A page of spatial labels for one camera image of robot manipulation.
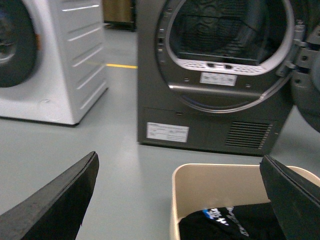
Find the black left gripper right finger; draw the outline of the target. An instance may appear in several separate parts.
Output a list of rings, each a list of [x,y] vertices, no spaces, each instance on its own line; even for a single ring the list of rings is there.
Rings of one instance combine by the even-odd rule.
[[[259,166],[268,199],[286,239],[320,238],[320,187],[265,155]]]

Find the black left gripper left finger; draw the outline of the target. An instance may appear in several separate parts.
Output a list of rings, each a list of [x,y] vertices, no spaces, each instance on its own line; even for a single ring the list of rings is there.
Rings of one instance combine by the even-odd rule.
[[[0,216],[2,240],[75,240],[93,196],[99,157],[85,155]]]

